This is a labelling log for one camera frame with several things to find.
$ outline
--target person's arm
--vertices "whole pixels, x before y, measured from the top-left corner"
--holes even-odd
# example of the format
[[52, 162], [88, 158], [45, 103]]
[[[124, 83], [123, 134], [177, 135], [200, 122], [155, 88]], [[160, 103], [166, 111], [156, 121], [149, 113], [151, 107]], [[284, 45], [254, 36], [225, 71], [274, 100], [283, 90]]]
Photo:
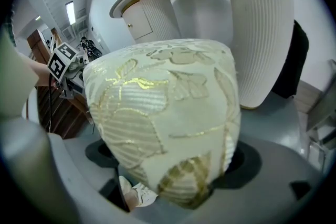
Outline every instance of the person's arm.
[[48, 86], [50, 72], [47, 65], [33, 61], [21, 52], [19, 52], [19, 55], [33, 69], [36, 75], [38, 75], [38, 81], [35, 86]]

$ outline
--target gold floral pattern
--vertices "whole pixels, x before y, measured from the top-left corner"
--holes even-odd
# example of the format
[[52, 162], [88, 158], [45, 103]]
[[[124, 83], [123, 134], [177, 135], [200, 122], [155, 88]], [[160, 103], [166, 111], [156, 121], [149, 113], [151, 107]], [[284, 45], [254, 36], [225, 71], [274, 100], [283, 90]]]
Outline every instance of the gold floral pattern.
[[[131, 59], [116, 68], [115, 58]], [[210, 40], [155, 41], [122, 49], [89, 67], [83, 75], [90, 112], [120, 164], [161, 196], [196, 208], [208, 196], [207, 183], [230, 164], [238, 139], [240, 109], [230, 49]], [[202, 105], [204, 117], [196, 111]], [[190, 113], [186, 123], [173, 126], [184, 113]], [[190, 156], [184, 151], [189, 145], [195, 152]]]
[[[139, 70], [149, 68], [143, 66], [138, 69], [137, 65], [135, 59], [130, 59], [116, 69], [114, 78], [106, 77], [106, 83], [95, 89], [95, 100], [92, 93], [96, 86], [92, 83], [88, 90], [88, 104], [103, 140], [119, 162], [125, 168], [137, 171], [134, 173], [139, 178], [145, 178], [138, 169], [142, 161], [164, 153], [149, 115], [166, 107], [168, 81], [136, 77], [141, 73]], [[103, 72], [99, 65], [95, 68], [96, 71], [91, 72], [86, 81], [96, 76], [97, 72]], [[146, 100], [155, 100], [155, 105]]]
[[181, 161], [160, 180], [159, 194], [182, 207], [196, 208], [208, 196], [210, 161], [210, 152]]
[[187, 47], [159, 50], [151, 58], [157, 60], [169, 59], [171, 63], [176, 65], [187, 65], [195, 62], [200, 62], [204, 65], [215, 63], [213, 59], [206, 56], [202, 51], [191, 50]]
[[175, 78], [173, 94], [176, 100], [184, 100], [192, 96], [195, 99], [208, 97], [206, 77], [180, 71], [169, 71]]
[[223, 152], [220, 160], [219, 174], [224, 174], [227, 151], [227, 136], [237, 143], [239, 136], [239, 123], [240, 123], [240, 108], [238, 103], [238, 91], [232, 83], [231, 79], [220, 72], [217, 68], [214, 69], [214, 75], [220, 89], [223, 91], [227, 100], [226, 122], [224, 128], [224, 142]]

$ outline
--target black object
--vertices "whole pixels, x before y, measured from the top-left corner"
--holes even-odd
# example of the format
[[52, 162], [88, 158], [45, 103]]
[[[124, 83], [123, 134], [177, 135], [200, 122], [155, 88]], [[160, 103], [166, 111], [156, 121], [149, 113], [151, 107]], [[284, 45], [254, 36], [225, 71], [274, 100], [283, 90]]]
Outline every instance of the black object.
[[79, 87], [78, 85], [74, 84], [71, 80], [69, 80], [68, 78], [66, 78], [66, 83], [67, 86], [69, 88], [69, 90], [71, 91], [72, 89], [76, 90], [79, 93], [83, 92], [83, 88]]
[[49, 94], [49, 132], [51, 132], [51, 120], [52, 120], [51, 107], [53, 106], [53, 101], [51, 99], [51, 80], [52, 80], [52, 74], [49, 75], [49, 81], [48, 81], [48, 94]]
[[308, 49], [308, 37], [295, 20], [287, 58], [272, 92], [283, 98], [289, 98], [296, 94]]
[[94, 42], [91, 39], [86, 39], [86, 37], [82, 37], [80, 44], [83, 50], [87, 50], [90, 61], [96, 60], [97, 58], [102, 56], [101, 51], [96, 48]]
[[119, 208], [129, 212], [129, 208], [125, 202], [124, 196], [121, 191], [119, 183], [119, 173], [118, 166], [119, 162], [113, 156], [109, 148], [106, 146], [105, 142], [100, 139], [90, 145], [85, 149], [86, 157], [102, 168], [114, 168], [116, 176], [110, 179], [99, 191], [99, 193], [104, 196], [107, 200], [114, 203]]
[[296, 200], [300, 200], [310, 190], [311, 186], [306, 181], [295, 181], [290, 183], [290, 187], [293, 190]]
[[99, 191], [107, 200], [123, 209], [126, 212], [130, 212], [128, 205], [124, 199], [119, 183], [118, 169], [116, 171], [116, 179], [110, 179]]
[[251, 146], [238, 141], [237, 149], [224, 176], [212, 182], [212, 188], [237, 189], [249, 183], [261, 169], [259, 153]]
[[86, 157], [102, 168], [118, 168], [119, 162], [112, 155], [103, 139], [100, 139], [85, 149]]

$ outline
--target black cable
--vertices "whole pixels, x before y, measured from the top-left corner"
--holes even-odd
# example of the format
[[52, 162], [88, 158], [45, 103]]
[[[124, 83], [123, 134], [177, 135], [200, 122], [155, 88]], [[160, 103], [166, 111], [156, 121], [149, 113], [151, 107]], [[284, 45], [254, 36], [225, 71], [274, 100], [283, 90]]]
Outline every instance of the black cable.
[[52, 120], [52, 111], [51, 107], [53, 105], [53, 102], [51, 100], [51, 80], [52, 80], [52, 74], [49, 75], [49, 82], [48, 82], [48, 92], [49, 92], [49, 132], [51, 132], [51, 120]]

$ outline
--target gray floor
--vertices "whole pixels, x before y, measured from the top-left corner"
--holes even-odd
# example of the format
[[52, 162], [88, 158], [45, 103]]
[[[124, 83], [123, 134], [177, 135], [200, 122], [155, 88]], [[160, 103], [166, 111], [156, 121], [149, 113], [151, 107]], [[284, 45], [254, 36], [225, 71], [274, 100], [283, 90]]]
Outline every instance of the gray floor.
[[78, 134], [76, 135], [76, 137], [85, 137], [88, 135], [94, 135], [96, 137], [99, 137], [99, 132], [98, 129], [96, 128], [95, 124], [90, 124], [90, 123], [86, 123], [82, 129], [78, 132]]
[[331, 165], [334, 162], [336, 150], [328, 150], [327, 148], [321, 150], [321, 148], [316, 143], [309, 143], [309, 137], [313, 138], [315, 141], [320, 140], [318, 130], [311, 129], [309, 132], [307, 132], [306, 129], [308, 115], [300, 111], [298, 113], [301, 128], [301, 154], [309, 161], [312, 166], [327, 175]]
[[300, 80], [294, 102], [298, 111], [308, 113], [319, 100], [322, 92], [312, 85]]
[[301, 152], [300, 124], [293, 98], [270, 92], [254, 110], [242, 110], [240, 134]]

